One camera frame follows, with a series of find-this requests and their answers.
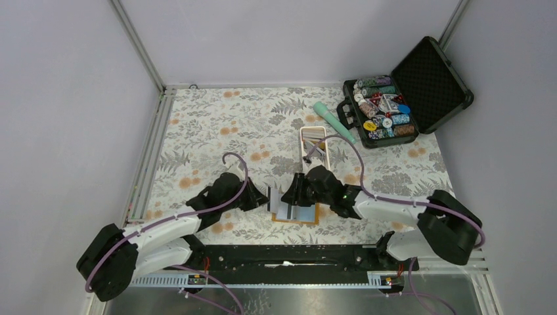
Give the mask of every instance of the blue poker chip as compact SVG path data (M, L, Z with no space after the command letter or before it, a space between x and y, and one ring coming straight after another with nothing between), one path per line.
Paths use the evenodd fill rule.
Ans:
M410 108L406 105L400 104L399 105L399 112L401 112L402 114L409 114L410 113Z

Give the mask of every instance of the poker chip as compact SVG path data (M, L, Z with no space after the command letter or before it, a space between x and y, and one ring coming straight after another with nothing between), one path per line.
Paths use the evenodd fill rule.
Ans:
M368 120L364 123L364 129L369 131L375 131L377 129L377 125L374 124L371 120Z
M377 126L383 126L382 122L383 119L385 118L386 118L385 115L375 115L374 117L371 118L371 121Z
M410 116L407 114L393 115L391 116L394 125L402 125L404 123L410 122Z
M398 109L399 112L401 112L402 114L409 114L410 113L410 108L404 104L399 104L398 105Z
M378 134L376 131L370 131L370 132L369 132L369 137L370 137L371 139L376 139L376 140L378 140L378 139L379 139L379 134Z
M385 117L385 119L383 119L381 124L385 128L390 128L393 125L393 121L390 118Z
M393 98L393 101L395 101L399 104L406 104L402 95L398 95L397 97Z

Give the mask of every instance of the case handle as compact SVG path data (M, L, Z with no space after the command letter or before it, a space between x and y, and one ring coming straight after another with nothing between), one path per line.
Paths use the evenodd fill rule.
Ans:
M346 114L350 114L350 112L345 112L344 111L344 106L350 105L350 104L351 104L350 98L345 98L336 107L336 114L338 115L338 120L340 120L340 123L344 127L346 127L346 129L352 129L354 127L354 123L348 123L348 119L346 118L346 117L348 117L348 116L346 116Z

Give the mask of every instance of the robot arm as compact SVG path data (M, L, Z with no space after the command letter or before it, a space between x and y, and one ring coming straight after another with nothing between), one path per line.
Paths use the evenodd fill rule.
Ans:
M218 222L222 213L230 209L249 211L266 204L268 199L249 178L245 178L244 171L238 164L223 173L212 186L188 200L186 207L180 208L181 214L221 205L237 194L245 180L248 181L246 188L238 199L216 211L180 217L176 212L159 218L155 223L128 226L123 230L115 224L105 226L79 259L79 273L87 279L108 250L134 233L138 235L119 246L91 282L91 289L101 301L113 299L137 277L168 266L187 263L192 258L190 247L195 245L186 240L187 236ZM156 227L150 227L151 224L156 224Z
M449 193L436 190L431 196L417 198L381 194L378 199L366 195L360 186L343 185L319 159L312 157L304 162L304 173L294 175L283 202L300 206L319 202L344 218L395 221L416 227L410 232L387 233L378 242L378 250L397 261L441 257L458 265L468 262L478 232L460 218L416 204L421 201L448 207L481 226L481 221ZM407 201L409 205L385 199Z

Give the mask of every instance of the white poker chip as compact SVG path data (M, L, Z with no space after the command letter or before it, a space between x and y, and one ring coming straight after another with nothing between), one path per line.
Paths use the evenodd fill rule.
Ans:
M385 118L385 119L383 119L382 124L383 124L383 127L390 128L390 127L393 126L393 121L390 118Z

